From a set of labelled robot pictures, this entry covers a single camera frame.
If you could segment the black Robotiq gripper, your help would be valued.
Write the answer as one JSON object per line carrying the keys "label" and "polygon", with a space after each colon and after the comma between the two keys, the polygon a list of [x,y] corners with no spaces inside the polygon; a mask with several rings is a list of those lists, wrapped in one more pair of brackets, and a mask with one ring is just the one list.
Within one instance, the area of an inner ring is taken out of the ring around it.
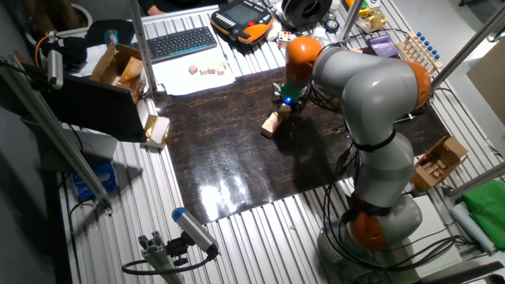
{"label": "black Robotiq gripper", "polygon": [[303,112],[308,101],[309,97],[307,95],[287,96],[274,93],[271,97],[274,110],[278,112],[292,112],[296,115],[300,115]]}

